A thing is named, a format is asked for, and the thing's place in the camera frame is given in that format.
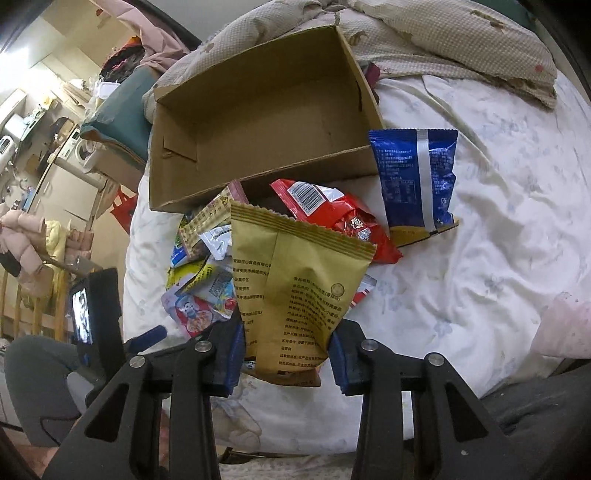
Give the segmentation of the pink jacket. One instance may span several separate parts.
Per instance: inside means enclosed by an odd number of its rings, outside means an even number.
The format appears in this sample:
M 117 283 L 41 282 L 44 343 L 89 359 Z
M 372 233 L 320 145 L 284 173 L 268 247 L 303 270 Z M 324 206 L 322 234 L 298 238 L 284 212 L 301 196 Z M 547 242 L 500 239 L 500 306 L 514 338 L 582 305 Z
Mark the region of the pink jacket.
M 52 293 L 55 262 L 89 260 L 93 240 L 92 230 L 64 227 L 1 203 L 1 265 L 33 297 Z

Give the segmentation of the pink cartoon snack bag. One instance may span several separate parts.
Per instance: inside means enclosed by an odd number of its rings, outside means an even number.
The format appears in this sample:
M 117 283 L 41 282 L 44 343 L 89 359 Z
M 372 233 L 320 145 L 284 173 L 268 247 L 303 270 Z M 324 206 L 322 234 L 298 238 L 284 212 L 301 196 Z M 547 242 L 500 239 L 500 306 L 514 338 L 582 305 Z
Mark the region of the pink cartoon snack bag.
M 226 321 L 211 304 L 192 293 L 170 289 L 162 295 L 161 303 L 186 339 L 197 337 L 213 323 Z

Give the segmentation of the white floral bed sheet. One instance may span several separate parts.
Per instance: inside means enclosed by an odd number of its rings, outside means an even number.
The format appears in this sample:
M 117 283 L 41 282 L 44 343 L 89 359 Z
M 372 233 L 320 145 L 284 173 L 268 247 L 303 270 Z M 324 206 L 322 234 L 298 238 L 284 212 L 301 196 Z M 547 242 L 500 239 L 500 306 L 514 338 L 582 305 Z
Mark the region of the white floral bed sheet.
M 377 288 L 349 318 L 394 352 L 442 353 L 484 396 L 546 377 L 559 360 L 530 354 L 541 315 L 560 293 L 590 284 L 590 105 L 562 72 L 547 110 L 504 88 L 424 75 L 376 84 L 388 128 L 459 133 L 450 211 L 460 225 L 370 267 Z M 180 215 L 151 211 L 139 184 L 123 280 L 124 339 L 156 325 L 184 343 L 161 306 Z M 318 388 L 281 387 L 249 375 L 212 400 L 216 440 L 294 455 L 352 452 L 361 397 L 346 397 L 329 362 Z

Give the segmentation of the red shopping bag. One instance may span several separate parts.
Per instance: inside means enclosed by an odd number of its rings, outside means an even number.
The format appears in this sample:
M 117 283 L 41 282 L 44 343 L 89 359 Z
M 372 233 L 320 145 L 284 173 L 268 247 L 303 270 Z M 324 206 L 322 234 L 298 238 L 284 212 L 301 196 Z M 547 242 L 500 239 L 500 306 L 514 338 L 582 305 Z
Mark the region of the red shopping bag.
M 130 232 L 131 220 L 136 205 L 137 196 L 135 194 L 127 195 L 121 188 L 118 188 L 110 213 L 126 233 Z

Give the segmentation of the light blue snack bag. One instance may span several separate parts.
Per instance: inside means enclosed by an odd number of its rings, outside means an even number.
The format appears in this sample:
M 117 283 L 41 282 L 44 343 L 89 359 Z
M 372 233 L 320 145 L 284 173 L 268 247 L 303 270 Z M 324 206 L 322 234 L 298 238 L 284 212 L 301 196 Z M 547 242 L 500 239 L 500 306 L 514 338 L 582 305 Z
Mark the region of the light blue snack bag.
M 217 261 L 209 257 L 197 275 L 182 287 L 182 292 L 208 303 L 217 314 L 229 319 L 236 306 L 232 279 L 231 258 Z

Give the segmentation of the red snack bag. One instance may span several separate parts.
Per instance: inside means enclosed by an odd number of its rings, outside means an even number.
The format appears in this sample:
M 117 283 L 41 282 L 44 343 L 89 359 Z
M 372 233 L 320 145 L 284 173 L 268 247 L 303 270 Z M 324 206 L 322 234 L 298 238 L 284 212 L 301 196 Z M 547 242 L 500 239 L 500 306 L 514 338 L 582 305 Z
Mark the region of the red snack bag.
M 376 246 L 376 263 L 396 264 L 403 257 L 377 218 L 355 195 L 289 179 L 273 181 L 270 187 L 298 221 L 329 228 Z

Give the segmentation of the gold snack bag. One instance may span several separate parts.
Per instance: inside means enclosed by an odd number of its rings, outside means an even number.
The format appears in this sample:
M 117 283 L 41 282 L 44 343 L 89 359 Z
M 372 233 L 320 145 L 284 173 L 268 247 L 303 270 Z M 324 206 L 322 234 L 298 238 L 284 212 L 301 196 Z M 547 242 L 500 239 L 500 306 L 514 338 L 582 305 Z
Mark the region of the gold snack bag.
M 374 245 L 266 208 L 230 204 L 233 289 L 252 375 L 318 387 L 329 338 L 352 305 Z

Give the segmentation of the beige wafer snack pack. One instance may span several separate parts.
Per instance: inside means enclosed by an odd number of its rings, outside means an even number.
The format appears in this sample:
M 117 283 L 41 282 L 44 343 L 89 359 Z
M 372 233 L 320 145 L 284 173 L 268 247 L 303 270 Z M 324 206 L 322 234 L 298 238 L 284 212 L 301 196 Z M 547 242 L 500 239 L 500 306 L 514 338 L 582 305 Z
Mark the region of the beige wafer snack pack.
M 228 225 L 230 202 L 247 203 L 245 191 L 238 180 L 232 180 L 211 201 L 189 217 L 185 216 L 177 234 L 188 259 L 196 260 L 205 254 L 204 242 L 200 235 L 213 228 Z

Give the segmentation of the cardboard box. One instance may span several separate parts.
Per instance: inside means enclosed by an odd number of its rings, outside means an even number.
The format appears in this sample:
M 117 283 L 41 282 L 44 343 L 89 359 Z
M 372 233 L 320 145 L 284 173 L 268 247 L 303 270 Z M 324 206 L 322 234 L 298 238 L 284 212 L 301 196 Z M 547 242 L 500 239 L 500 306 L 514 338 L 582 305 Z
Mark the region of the cardboard box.
M 149 204 L 182 213 L 229 182 L 249 199 L 273 181 L 327 185 L 378 172 L 377 98 L 335 26 L 249 48 L 154 92 Z

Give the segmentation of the beige checkered quilt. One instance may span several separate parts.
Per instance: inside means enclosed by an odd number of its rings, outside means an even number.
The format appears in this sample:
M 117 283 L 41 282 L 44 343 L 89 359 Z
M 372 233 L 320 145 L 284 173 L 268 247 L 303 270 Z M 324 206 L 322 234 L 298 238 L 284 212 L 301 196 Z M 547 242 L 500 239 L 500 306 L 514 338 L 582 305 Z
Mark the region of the beige checkered quilt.
M 353 56 L 384 78 L 432 75 L 490 82 L 555 108 L 557 67 L 529 29 L 474 1 L 269 1 L 176 61 L 156 81 L 180 84 L 243 51 L 337 26 Z

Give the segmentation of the teal cushion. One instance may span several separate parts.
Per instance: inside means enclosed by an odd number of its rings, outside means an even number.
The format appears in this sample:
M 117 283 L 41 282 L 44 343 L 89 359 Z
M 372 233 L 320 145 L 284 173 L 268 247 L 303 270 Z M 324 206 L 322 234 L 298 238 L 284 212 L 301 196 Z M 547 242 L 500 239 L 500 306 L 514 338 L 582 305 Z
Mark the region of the teal cushion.
M 80 127 L 84 140 L 123 152 L 130 162 L 144 165 L 148 158 L 151 124 L 143 113 L 142 97 L 159 78 L 151 67 L 137 67 Z

